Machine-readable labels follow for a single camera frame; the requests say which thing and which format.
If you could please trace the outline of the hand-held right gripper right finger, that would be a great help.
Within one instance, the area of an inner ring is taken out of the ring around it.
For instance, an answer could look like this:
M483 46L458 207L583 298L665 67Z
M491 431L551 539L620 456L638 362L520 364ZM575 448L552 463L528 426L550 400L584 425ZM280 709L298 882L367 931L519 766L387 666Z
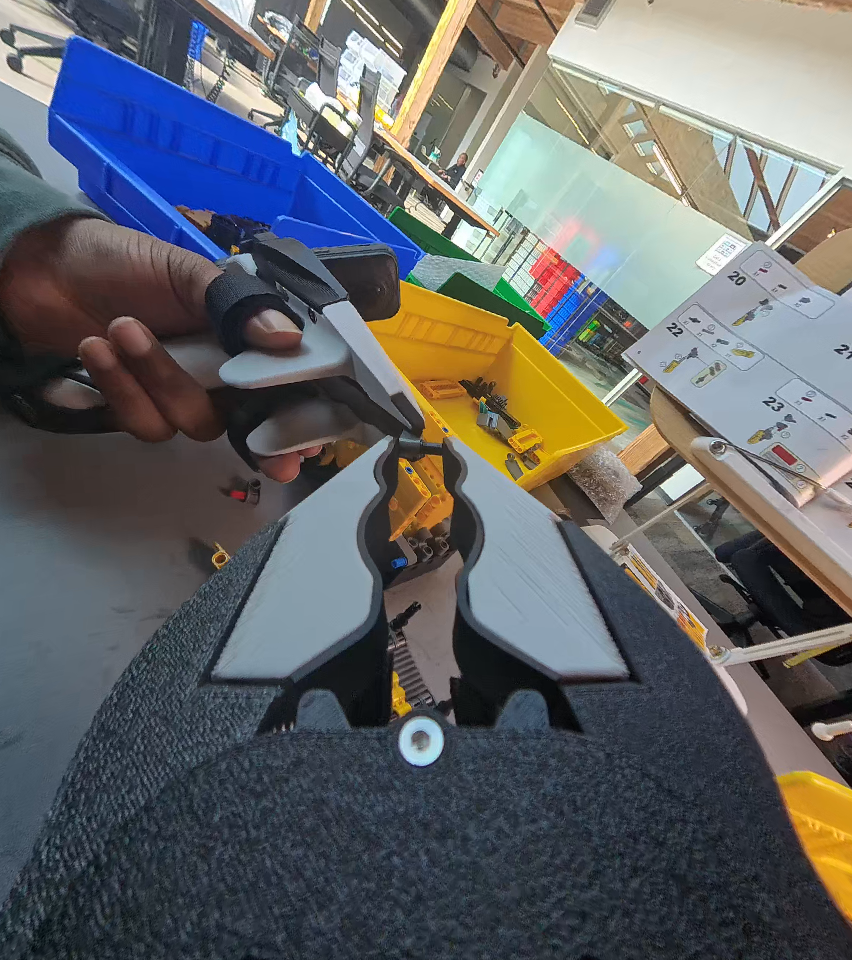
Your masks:
M444 443L443 469L465 623L551 681L625 680L626 661L557 515L459 438Z

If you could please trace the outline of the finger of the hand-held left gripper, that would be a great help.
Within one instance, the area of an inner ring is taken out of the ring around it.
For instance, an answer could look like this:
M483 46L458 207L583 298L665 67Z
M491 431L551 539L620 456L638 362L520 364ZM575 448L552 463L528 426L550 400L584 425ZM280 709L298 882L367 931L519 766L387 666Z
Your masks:
M324 308L323 318L348 347L352 378L372 403L396 421L393 432L423 437L425 421L418 402L357 309L350 303L333 303Z

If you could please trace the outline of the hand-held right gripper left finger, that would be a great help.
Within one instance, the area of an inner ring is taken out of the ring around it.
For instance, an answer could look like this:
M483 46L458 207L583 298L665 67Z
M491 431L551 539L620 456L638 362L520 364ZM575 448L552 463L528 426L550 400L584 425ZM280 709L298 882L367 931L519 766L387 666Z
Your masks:
M383 438L284 518L212 666L216 683L297 683L369 633L383 606Z

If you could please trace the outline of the lego instruction booklet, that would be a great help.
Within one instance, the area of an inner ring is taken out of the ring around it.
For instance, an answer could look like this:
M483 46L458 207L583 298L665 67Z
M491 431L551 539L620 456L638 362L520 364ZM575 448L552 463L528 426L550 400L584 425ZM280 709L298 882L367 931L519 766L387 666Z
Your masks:
M852 303L752 244L625 353L852 559Z

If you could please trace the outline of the lego sticker sheet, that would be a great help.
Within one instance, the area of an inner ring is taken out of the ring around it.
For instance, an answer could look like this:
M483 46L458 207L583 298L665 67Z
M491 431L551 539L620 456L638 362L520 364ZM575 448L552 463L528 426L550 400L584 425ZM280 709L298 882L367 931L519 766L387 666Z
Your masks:
M630 544L610 551L614 563L656 601L686 636L707 651L708 628Z

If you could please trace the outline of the grey ribbed lego subassembly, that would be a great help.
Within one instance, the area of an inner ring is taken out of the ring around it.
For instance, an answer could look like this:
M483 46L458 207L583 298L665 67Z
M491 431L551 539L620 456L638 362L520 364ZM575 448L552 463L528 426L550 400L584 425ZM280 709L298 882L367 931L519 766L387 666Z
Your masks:
M453 713L453 701L437 702L409 650L405 628L420 612L422 605L415 601L389 621L387 649L391 656L391 708L392 719L400 719L418 710L434 710L449 718Z

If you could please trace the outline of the tan and blue lego parts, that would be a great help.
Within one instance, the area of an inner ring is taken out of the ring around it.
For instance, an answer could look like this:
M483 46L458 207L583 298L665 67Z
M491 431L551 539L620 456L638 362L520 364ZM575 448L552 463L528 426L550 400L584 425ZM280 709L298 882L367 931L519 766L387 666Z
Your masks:
M242 253L256 234L268 232L270 225L235 214L220 214L208 209L192 209L179 204L176 211L194 228L229 255Z

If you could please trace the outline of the green plastic bin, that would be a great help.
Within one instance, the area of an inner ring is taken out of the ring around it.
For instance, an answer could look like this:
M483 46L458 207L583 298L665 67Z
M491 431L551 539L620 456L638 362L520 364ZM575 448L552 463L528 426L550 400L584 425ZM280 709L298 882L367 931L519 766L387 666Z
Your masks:
M461 271L455 271L435 292L469 306L477 307L507 320L510 326L521 326L537 341L550 331L550 325L505 280L499 279L493 289Z
M480 262L478 258L457 246L451 239L443 236L424 222L408 213L407 210L396 207L391 211L387 220L410 241L429 256L451 258L468 262Z

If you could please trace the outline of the large bubble wrap sheet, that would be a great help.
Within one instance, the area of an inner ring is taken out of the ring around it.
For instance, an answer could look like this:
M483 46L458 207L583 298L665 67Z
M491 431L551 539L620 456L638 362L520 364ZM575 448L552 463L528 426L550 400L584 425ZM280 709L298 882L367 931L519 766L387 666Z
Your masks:
M409 273L407 282L438 292L455 275L462 275L480 287L493 291L503 274L502 264L427 253Z

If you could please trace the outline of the wooden office desk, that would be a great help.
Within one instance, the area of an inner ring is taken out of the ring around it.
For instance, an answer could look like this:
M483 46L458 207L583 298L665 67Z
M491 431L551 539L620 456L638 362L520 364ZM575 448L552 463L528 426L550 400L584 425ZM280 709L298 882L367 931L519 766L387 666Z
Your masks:
M456 230L462 224L467 224L475 230L481 230L490 238L500 236L500 231L480 215L477 210L469 206L466 200L448 185L442 175L419 163L415 156L403 147L388 130L375 125L372 132L372 143L375 145L377 152L387 158L386 169L402 168L407 171L408 178L413 183L429 188L442 198L444 207L452 212L449 221L445 222L442 236L452 240Z
M216 36L245 44L270 62L275 60L275 52L256 33L241 26L212 2L181 1L179 4L192 19L202 22Z

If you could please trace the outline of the small bubble wrap piece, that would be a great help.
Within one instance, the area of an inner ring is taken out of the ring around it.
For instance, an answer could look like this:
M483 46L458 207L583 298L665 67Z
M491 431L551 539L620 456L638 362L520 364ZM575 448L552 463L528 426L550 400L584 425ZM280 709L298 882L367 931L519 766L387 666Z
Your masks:
M607 522L615 522L626 503L643 488L617 453L604 443L585 450L567 474Z

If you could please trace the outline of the yellow plastic bin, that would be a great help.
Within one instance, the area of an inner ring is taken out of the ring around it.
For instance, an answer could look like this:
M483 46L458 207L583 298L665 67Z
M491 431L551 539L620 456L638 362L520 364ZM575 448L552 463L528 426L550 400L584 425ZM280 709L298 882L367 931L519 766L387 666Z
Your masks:
M421 392L424 383L480 378L494 384L507 411L542 439L538 465L516 480L526 491L624 432L624 422L521 326L407 282L400 286L399 312L373 321L370 331L408 380L428 426L447 427L506 479L512 478L505 465L511 448L477 425L478 402L465 391L431 400Z

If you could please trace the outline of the stack of coloured crates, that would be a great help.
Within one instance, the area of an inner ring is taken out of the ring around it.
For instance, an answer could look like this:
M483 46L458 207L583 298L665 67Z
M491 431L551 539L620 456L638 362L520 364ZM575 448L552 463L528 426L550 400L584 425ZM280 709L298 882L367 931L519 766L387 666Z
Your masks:
M543 327L539 343L553 356L578 349L611 362L629 330L600 285L544 242L528 237L505 261L503 280Z

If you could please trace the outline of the blue plastic bin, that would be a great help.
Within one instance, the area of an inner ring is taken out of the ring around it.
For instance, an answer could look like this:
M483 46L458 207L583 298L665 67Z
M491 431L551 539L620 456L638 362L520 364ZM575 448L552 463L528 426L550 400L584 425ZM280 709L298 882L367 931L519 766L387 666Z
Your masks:
M81 37L64 48L48 142L116 223L212 261L226 253L180 207L266 224L310 248L381 243L401 279L425 255L312 155Z

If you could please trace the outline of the white paper notice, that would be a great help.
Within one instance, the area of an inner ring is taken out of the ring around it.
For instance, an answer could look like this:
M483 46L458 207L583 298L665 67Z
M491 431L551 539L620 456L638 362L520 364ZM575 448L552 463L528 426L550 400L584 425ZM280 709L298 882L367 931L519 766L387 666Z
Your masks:
M724 233L696 259L696 267L714 277L751 243L737 234Z

